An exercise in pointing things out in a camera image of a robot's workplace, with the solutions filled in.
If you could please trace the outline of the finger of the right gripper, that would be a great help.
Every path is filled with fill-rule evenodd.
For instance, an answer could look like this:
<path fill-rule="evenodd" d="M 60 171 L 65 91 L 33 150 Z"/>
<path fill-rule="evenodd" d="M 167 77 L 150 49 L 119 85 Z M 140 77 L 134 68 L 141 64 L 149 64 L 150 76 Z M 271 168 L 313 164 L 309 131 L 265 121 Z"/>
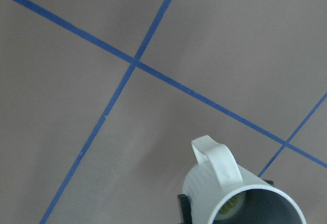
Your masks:
<path fill-rule="evenodd" d="M 189 198 L 185 194 L 179 194 L 177 198 L 179 201 L 179 208 L 182 220 L 181 223 L 192 224 L 191 205 Z"/>
<path fill-rule="evenodd" d="M 264 180 L 267 184 L 274 186 L 274 182 L 272 180 Z"/>

